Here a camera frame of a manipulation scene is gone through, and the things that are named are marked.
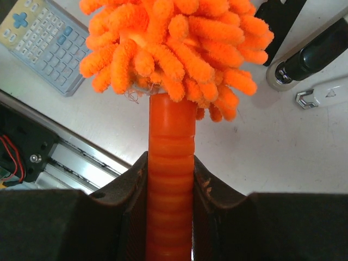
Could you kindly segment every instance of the calculator keypad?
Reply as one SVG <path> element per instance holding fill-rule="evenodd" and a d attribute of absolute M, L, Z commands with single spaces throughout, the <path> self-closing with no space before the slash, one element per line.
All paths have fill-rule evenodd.
<path fill-rule="evenodd" d="M 35 1 L 27 0 L 26 3 L 30 11 L 39 7 Z M 43 8 L 16 47 L 21 59 L 32 64 L 62 93 L 69 92 L 74 87 L 73 82 L 82 78 L 78 66 L 89 53 L 85 45 L 87 33 L 81 34 L 68 24 L 54 10 Z M 11 32 L 7 34 L 4 36 L 8 39 L 15 37 Z"/>

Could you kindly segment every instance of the blue directional pad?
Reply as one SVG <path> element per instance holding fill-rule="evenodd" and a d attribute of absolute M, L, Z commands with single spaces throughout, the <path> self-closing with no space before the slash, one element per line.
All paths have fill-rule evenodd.
<path fill-rule="evenodd" d="M 14 27 L 16 29 L 20 28 L 20 26 L 27 27 L 28 22 L 26 21 L 27 14 L 21 13 L 19 14 L 13 14 L 13 19 L 15 20 Z"/>

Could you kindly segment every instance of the white table surface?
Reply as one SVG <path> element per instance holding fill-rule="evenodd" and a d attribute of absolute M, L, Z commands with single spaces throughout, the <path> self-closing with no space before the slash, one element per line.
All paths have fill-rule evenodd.
<path fill-rule="evenodd" d="M 259 6 L 263 1 L 253 1 Z M 78 1 L 57 3 L 83 23 Z M 277 57 L 348 8 L 347 0 L 308 0 Z M 266 68 L 245 64 L 259 85 L 241 97 L 238 118 L 197 124 L 196 155 L 206 167 L 241 193 L 252 191 L 348 192 L 348 103 L 302 110 L 297 92 L 348 74 L 348 52 L 294 89 L 278 93 Z M 87 79 L 70 98 L 56 93 L 0 46 L 0 89 L 132 164 L 147 150 L 148 97 L 139 104 L 112 90 L 96 94 Z"/>

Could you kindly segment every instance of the screw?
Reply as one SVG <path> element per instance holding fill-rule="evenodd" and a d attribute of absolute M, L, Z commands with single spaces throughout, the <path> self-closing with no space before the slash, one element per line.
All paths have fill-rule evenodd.
<path fill-rule="evenodd" d="M 40 163 L 42 161 L 40 154 L 33 154 L 30 156 L 29 159 L 30 159 L 30 162 L 32 162 L 32 163 Z"/>

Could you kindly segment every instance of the white usb drive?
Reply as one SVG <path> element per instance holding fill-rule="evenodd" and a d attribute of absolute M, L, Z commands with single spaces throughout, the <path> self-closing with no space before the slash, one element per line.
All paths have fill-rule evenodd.
<path fill-rule="evenodd" d="M 326 107 L 348 102 L 348 77 L 320 83 L 296 95 L 296 102 L 303 109 Z"/>

